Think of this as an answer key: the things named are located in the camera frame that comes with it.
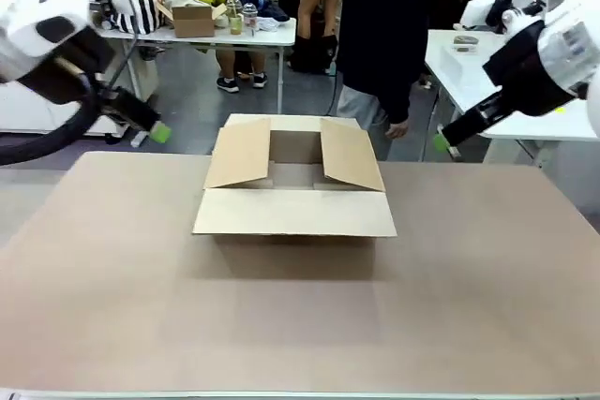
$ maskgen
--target green fingertip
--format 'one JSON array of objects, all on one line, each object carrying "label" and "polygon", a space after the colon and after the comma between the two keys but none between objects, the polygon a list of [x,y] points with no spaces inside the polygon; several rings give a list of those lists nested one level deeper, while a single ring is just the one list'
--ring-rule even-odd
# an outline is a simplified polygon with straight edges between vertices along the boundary
[{"label": "green fingertip", "polygon": [[438,152],[445,152],[450,148],[450,143],[442,133],[438,133],[433,137],[433,146]]},{"label": "green fingertip", "polygon": [[164,144],[169,140],[170,137],[171,129],[168,126],[165,126],[162,122],[155,124],[152,128],[152,132],[150,133],[150,138],[160,144]]}]

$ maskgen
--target dark blue cloth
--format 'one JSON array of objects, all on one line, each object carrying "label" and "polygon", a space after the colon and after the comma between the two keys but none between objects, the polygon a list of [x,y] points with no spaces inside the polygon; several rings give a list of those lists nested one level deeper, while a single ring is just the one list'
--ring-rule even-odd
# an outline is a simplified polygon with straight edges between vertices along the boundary
[{"label": "dark blue cloth", "polygon": [[239,0],[242,5],[254,4],[261,18],[273,18],[277,22],[287,22],[290,16],[285,14],[279,5],[274,4],[270,0]]},{"label": "dark blue cloth", "polygon": [[428,0],[344,0],[337,68],[346,86],[377,96],[392,124],[408,118],[427,46]]}]

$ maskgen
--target tabletop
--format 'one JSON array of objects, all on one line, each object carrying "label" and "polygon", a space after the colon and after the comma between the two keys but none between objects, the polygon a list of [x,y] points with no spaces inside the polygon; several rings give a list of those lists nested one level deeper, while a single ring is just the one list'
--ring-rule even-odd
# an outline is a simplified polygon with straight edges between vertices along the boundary
[{"label": "tabletop", "polygon": [[0,252],[0,386],[600,392],[600,237],[539,170],[382,163],[398,237],[353,240],[192,235],[208,164],[66,174]]},{"label": "tabletop", "polygon": [[[97,30],[103,37],[114,39],[133,39],[131,33],[123,33],[119,30]],[[237,44],[240,46],[256,47],[291,47],[296,39],[296,19],[290,19],[282,22],[276,32],[265,32],[263,30],[256,33],[254,37],[243,33],[242,35],[232,35],[229,29],[217,29],[214,37],[176,37],[171,27],[163,26],[157,31],[148,35],[140,35],[140,39],[145,41],[161,42],[189,42],[196,44]]]},{"label": "tabletop", "polygon": [[[479,38],[477,53],[453,52],[450,47],[458,35]],[[429,31],[427,66],[460,112],[465,112],[498,90],[482,66],[503,43],[503,36],[491,32]],[[588,121],[585,102],[579,99],[542,117],[516,112],[482,136],[513,140],[598,141]]]}]

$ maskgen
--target floor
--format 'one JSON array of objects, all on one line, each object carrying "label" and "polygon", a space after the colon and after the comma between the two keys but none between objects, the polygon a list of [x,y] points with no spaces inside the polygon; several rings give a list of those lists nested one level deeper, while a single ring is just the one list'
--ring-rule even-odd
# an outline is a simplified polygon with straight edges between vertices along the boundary
[{"label": "floor", "polygon": [[[129,135],[115,144],[103,139],[79,141],[67,149],[37,161],[0,170],[0,246],[14,233],[52,191],[65,170],[87,151],[110,150],[123,152],[165,152],[177,154],[210,154],[218,133],[232,112],[277,112],[277,60],[269,57],[267,70],[270,83],[264,90],[253,90],[242,85],[241,92],[231,95],[215,86],[218,66],[214,55],[193,49],[177,49],[161,54],[157,60],[160,86],[152,99],[162,112],[164,121],[172,128],[166,144],[147,141],[141,148],[132,149]],[[284,113],[327,114],[334,98],[336,79],[327,76],[297,74],[288,68],[284,74]],[[434,91],[415,87],[412,92],[411,131],[392,147],[390,159],[418,161],[421,154],[426,161],[450,161],[430,145],[432,132],[440,117],[449,117],[450,111],[440,102],[435,117],[430,121]],[[0,145],[23,137],[1,136]],[[466,161],[480,162],[488,141],[475,138],[467,141],[461,152]]]}]

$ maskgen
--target black sneaker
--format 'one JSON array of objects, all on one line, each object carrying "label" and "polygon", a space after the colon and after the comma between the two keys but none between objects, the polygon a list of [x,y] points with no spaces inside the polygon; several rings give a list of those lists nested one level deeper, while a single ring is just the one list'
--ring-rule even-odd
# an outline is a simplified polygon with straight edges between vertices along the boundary
[{"label": "black sneaker", "polygon": [[217,79],[217,88],[227,91],[228,93],[239,93],[240,88],[235,80],[226,81],[225,77],[219,77]]},{"label": "black sneaker", "polygon": [[266,77],[266,73],[262,73],[262,75],[255,75],[254,76],[254,83],[252,83],[252,87],[256,88],[256,89],[263,89],[264,86],[266,85],[267,82],[267,77]]}]

